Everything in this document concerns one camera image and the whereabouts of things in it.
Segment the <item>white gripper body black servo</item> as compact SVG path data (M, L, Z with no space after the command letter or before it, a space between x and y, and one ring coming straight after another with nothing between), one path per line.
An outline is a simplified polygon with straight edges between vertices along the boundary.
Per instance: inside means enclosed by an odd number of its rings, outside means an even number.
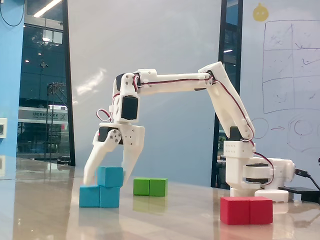
M144 147L145 128L130 123L100 123L98 142L123 145L125 150L141 152Z

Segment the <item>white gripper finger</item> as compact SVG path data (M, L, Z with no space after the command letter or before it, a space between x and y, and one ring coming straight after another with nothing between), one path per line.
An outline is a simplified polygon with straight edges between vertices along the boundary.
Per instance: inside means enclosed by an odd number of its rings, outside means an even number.
M104 141L99 141L99 131L97 130L92 141L92 151L84 166L83 184L89 186L93 180L95 172L106 156L107 153L112 152L121 140L121 133L118 129L112 129L108 132Z
M124 151L123 152L123 185L125 186L132 174L132 171L139 159L141 151Z

